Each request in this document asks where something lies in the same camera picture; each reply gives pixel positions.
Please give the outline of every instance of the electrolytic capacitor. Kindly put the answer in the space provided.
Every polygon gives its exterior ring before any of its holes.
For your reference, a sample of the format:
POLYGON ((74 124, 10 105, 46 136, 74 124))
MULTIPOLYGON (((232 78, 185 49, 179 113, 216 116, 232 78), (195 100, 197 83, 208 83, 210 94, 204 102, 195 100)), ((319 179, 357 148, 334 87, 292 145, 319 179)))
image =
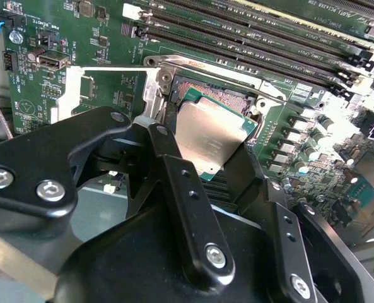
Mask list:
POLYGON ((343 174, 345 179, 351 184, 357 183, 359 180, 358 176, 350 169, 344 169, 343 174))
POLYGON ((37 57, 45 52, 45 49, 43 47, 39 47, 37 49, 34 49, 31 52, 27 52, 27 59, 30 61, 35 62, 37 60, 37 57))
POLYGON ((338 155, 344 160, 346 165, 352 165, 355 162, 345 150, 340 150, 338 155))
POLYGON ((290 184, 289 178, 283 178, 281 183, 285 191, 289 191, 292 188, 292 184, 290 184))
POLYGON ((305 149, 305 155, 310 161, 316 161, 318 160, 318 158, 320 158, 320 152, 312 147, 308 147, 305 149))
POLYGON ((300 174, 307 174, 308 173, 308 166, 305 162, 299 161, 295 163, 295 168, 298 170, 300 174))
POLYGON ((329 133, 333 133, 335 130, 336 130, 336 125, 334 123, 333 120, 331 119, 326 119, 324 120, 321 125, 323 126, 323 128, 325 128, 325 130, 329 133))

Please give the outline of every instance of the connector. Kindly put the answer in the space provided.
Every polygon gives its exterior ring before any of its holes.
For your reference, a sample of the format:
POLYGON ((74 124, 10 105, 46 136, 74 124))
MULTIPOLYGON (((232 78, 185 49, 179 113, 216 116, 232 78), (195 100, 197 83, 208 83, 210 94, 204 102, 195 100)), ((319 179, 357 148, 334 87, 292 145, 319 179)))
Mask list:
POLYGON ((18 54, 13 50, 3 52, 3 64, 5 71, 18 71, 18 54))
POLYGON ((23 27, 26 24, 24 16, 10 13, 9 11, 0 11, 0 22, 4 22, 4 27, 15 28, 23 27))

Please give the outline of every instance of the mounting hole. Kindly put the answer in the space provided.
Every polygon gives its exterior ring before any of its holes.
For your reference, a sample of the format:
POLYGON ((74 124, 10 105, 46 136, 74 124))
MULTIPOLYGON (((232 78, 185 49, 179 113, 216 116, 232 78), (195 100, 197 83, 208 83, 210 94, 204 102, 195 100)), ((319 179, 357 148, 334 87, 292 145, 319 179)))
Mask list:
POLYGON ((185 170, 185 169, 181 170, 181 174, 182 174, 184 177, 186 177, 186 178, 189 178, 189 177, 191 176, 191 174, 189 173, 189 171, 188 171, 188 170, 185 170))
POLYGON ((284 219, 285 221, 287 221, 289 224, 292 224, 292 223, 293 223, 292 220, 290 220, 290 218, 287 217, 287 216, 284 216, 283 219, 284 219))
POLYGON ((188 194, 192 199, 199 200, 199 195, 195 191, 189 191, 188 194))
POLYGON ((154 66, 156 64, 156 61, 153 59, 149 59, 147 63, 148 63, 148 66, 154 66))
POLYGON ((168 135, 167 129, 166 129, 164 126, 159 125, 159 126, 157 127, 157 130, 158 130, 159 133, 161 133, 161 134, 168 135))
POLYGON ((290 233, 290 232, 288 232, 287 234, 286 234, 286 236, 289 238, 289 240, 290 241, 292 241, 292 242, 296 242, 296 238, 290 233))

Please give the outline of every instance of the white plastic piece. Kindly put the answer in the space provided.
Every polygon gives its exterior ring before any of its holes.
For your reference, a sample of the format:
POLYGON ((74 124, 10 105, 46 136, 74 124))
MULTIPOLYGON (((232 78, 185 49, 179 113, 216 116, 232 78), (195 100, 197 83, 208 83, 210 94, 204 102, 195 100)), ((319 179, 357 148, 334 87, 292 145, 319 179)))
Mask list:
POLYGON ((113 194, 115 192, 115 186, 111 184, 104 185, 103 191, 108 194, 113 194))
POLYGON ((143 9, 139 6, 124 3, 124 9, 122 10, 122 16, 132 20, 139 20, 143 9))

